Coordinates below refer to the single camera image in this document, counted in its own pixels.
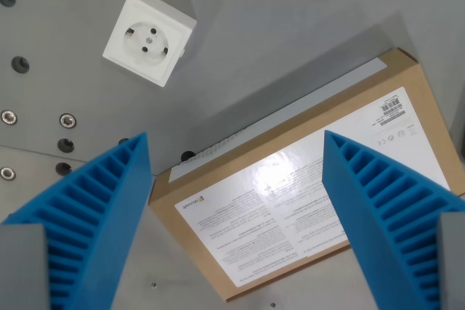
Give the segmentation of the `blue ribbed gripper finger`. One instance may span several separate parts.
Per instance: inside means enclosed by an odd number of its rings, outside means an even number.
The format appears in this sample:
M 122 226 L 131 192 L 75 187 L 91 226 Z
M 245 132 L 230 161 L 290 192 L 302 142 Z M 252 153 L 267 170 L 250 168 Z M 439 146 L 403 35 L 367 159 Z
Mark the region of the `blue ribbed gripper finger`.
M 332 131 L 323 186 L 379 309 L 440 309 L 437 226 L 464 201 L 419 172 Z
M 150 191 L 147 134 L 141 133 L 2 222 L 44 228 L 52 309 L 110 309 Z

